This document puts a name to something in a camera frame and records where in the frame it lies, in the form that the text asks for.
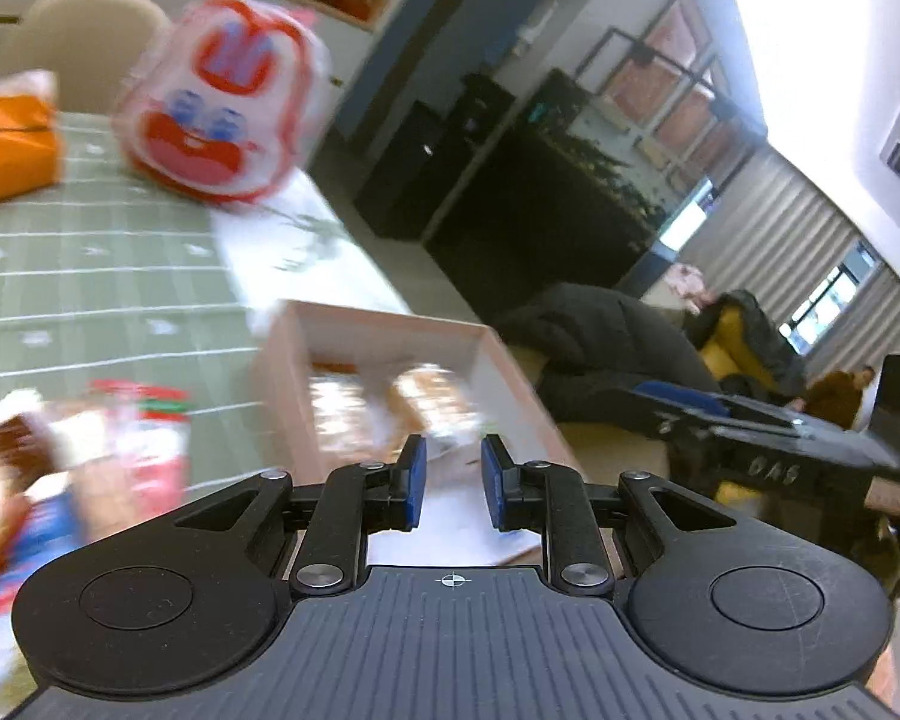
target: metal bolt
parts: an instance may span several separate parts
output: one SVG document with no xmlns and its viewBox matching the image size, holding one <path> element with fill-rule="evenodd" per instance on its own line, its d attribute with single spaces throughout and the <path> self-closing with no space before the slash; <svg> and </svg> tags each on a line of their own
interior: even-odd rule
<svg viewBox="0 0 900 720">
<path fill-rule="evenodd" d="M 332 587 L 343 581 L 343 571 L 328 562 L 312 562 L 296 572 L 296 580 L 307 587 Z"/>
<path fill-rule="evenodd" d="M 567 584 L 575 587 L 596 587 L 610 579 L 605 568 L 592 562 L 572 563 L 560 572 L 560 576 Z"/>
</svg>

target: cartoon backpack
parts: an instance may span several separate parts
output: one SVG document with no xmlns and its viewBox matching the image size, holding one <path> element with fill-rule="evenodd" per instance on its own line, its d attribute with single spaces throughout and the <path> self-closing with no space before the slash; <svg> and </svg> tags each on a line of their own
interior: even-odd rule
<svg viewBox="0 0 900 720">
<path fill-rule="evenodd" d="M 208 0 L 130 73 L 113 129 L 130 162 L 174 190 L 264 199 L 322 120 L 329 69 L 326 47 L 290 11 Z"/>
</svg>

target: floor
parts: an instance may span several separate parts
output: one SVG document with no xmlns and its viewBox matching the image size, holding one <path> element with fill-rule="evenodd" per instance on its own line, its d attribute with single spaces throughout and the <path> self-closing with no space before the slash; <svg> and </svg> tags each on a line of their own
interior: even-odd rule
<svg viewBox="0 0 900 720">
<path fill-rule="evenodd" d="M 331 130 L 310 175 L 354 240 L 373 258 L 410 310 L 423 317 L 480 322 L 423 245 L 378 238 L 353 206 L 370 164 Z"/>
</svg>

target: person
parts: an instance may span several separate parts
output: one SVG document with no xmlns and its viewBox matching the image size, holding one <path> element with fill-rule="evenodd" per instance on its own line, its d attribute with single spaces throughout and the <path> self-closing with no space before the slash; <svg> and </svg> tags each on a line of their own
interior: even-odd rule
<svg viewBox="0 0 900 720">
<path fill-rule="evenodd" d="M 869 365 L 852 372 L 833 370 L 813 382 L 806 397 L 794 400 L 789 408 L 849 430 L 863 402 L 864 389 L 875 378 L 876 371 Z"/>
</svg>

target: vertical blinds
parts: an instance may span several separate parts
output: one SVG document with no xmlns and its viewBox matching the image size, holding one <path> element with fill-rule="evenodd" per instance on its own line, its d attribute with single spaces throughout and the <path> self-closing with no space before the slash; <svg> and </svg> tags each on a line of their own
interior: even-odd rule
<svg viewBox="0 0 900 720">
<path fill-rule="evenodd" d="M 720 205 L 680 252 L 717 292 L 756 295 L 783 324 L 844 259 L 860 232 L 780 154 L 764 146 L 724 191 Z M 879 367 L 900 351 L 900 279 L 886 265 L 806 356 L 807 374 Z"/>
<path fill-rule="evenodd" d="M 773 148 L 763 146 L 680 252 L 716 292 L 748 290 L 783 324 L 844 259 L 857 229 Z"/>
<path fill-rule="evenodd" d="M 813 380 L 831 370 L 879 368 L 888 352 L 900 352 L 900 279 L 882 266 L 810 349 L 807 375 Z"/>
</svg>

